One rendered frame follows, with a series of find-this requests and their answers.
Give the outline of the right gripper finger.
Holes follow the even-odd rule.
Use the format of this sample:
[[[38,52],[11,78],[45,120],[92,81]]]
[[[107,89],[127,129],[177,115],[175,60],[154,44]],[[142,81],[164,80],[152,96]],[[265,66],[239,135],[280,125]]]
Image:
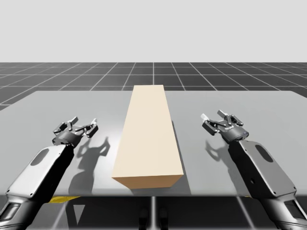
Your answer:
[[[225,122],[210,120],[205,114],[201,114],[202,127],[212,136],[220,132],[220,127],[226,127]]]
[[[217,122],[217,127],[242,127],[244,125],[243,122],[235,115],[229,115],[227,113],[224,113],[222,110],[218,110],[217,114],[222,118],[221,121]]]

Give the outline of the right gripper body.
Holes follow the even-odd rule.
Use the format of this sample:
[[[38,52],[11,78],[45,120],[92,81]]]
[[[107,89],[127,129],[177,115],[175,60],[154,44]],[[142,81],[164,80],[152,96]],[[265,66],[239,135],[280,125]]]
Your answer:
[[[242,126],[231,126],[222,130],[223,140],[229,144],[235,140],[246,139],[249,133]]]

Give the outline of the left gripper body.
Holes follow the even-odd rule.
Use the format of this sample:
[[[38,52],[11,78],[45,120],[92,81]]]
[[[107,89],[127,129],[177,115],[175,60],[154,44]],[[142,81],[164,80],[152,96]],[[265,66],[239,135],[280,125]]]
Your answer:
[[[82,139],[82,136],[77,135],[70,131],[64,131],[56,135],[52,139],[53,145],[71,145],[76,147]]]

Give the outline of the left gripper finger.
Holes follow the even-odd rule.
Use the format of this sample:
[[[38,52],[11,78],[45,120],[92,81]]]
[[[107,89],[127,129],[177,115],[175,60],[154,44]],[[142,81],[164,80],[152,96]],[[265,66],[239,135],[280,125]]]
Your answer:
[[[77,126],[74,129],[75,133],[79,136],[86,136],[92,138],[98,131],[97,119],[95,118],[90,124],[84,126]]]
[[[54,130],[53,133],[55,135],[58,135],[64,131],[72,131],[72,127],[74,124],[78,122],[78,117],[75,116],[73,119],[68,120],[67,122],[60,123]]]

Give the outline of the tall board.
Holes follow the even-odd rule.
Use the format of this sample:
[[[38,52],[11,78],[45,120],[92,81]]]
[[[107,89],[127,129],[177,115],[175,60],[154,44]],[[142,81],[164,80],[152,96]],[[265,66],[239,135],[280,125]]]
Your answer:
[[[134,86],[112,178],[129,189],[168,188],[183,174],[164,86]]]

